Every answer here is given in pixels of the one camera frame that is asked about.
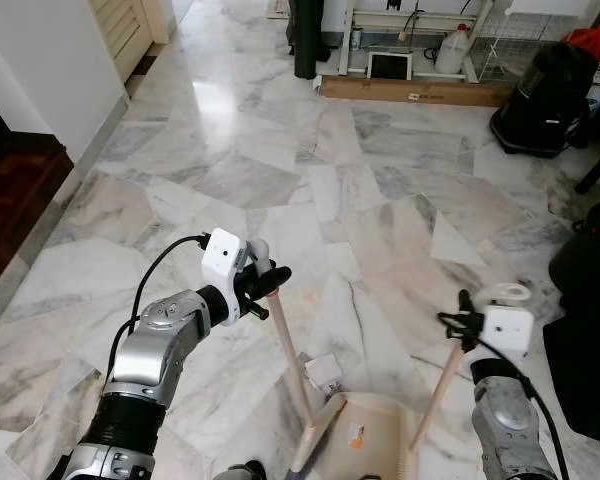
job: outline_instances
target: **marble floor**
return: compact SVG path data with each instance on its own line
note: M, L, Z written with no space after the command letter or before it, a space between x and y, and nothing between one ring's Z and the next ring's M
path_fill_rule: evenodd
M94 411L114 332L171 241L221 226L266 239L299 351L334 353L344 387L423 411L449 352L439 310L500 281L533 290L525 370L558 424L573 480L600 480L600 444L569 430L541 327L560 315L547 263L600 201L572 187L600 147L507 156L492 109L336 101L293 76L266 0L196 0L0 320L0 479L41 480ZM200 286L182 247L144 303ZM188 358L154 478L210 479L260 458L282 479L302 431L273 325L218 327ZM455 377L419 478L483 478L472 384ZM542 444L554 462L543 426ZM319 471L313 472L319 478Z

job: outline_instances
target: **black vacuum cleaner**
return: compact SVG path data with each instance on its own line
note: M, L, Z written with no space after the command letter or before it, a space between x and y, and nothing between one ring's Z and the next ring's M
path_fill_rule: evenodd
M586 146L587 93L598 61L568 43L543 47L507 104L491 117L491 130L507 153L552 158L570 144Z

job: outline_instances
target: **wooden door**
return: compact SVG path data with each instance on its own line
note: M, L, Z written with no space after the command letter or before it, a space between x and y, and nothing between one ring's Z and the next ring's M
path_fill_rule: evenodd
M141 0L90 0L109 53L126 81L151 46L151 31Z

